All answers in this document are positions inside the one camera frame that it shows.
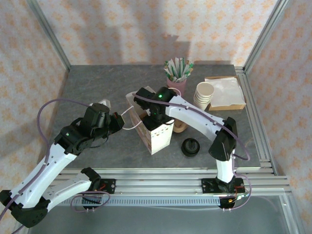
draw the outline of cardboard box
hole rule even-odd
[[[155,91],[149,86],[145,87],[145,89],[155,93]],[[142,108],[134,102],[134,96],[132,95],[132,93],[136,92],[137,91],[134,91],[126,95],[129,107],[133,106],[133,108],[129,110],[133,126],[137,125],[148,114],[145,110],[142,110]],[[137,133],[139,134],[148,151],[152,155],[170,144],[172,130],[174,127],[174,120],[171,120],[168,123],[171,124],[162,124],[152,131],[149,131],[143,123],[140,123],[136,127]]]
[[[235,77],[237,79],[237,76],[218,76],[218,77],[205,77],[205,79],[220,79],[220,78],[229,78],[229,77]],[[212,107],[211,104],[208,105],[207,109],[208,111],[226,111],[226,110],[242,110],[245,108],[246,106],[246,97],[244,95],[244,100],[245,100],[245,104],[239,104],[239,105],[230,105],[230,106],[215,106],[215,107]]]

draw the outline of black lid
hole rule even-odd
[[[187,138],[183,141],[181,150],[187,157],[194,157],[199,151],[199,143],[194,138]]]

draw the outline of patterned wallpaper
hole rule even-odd
[[[0,190],[12,189],[36,166],[43,144],[36,127],[42,104],[59,95],[65,68],[25,0],[0,1]],[[47,133],[54,106],[42,113]],[[10,234],[9,212],[0,233]]]
[[[273,156],[312,230],[312,4],[291,1],[249,74]]]
[[[39,0],[69,61],[243,66],[277,0]]]

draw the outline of stack of paper cups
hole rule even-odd
[[[210,103],[213,94],[214,87],[211,84],[207,82],[199,83],[194,94],[194,106],[204,111]]]

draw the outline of white napkin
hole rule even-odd
[[[206,78],[205,81],[214,87],[214,94],[210,101],[212,107],[246,104],[243,91],[238,84],[237,78]]]

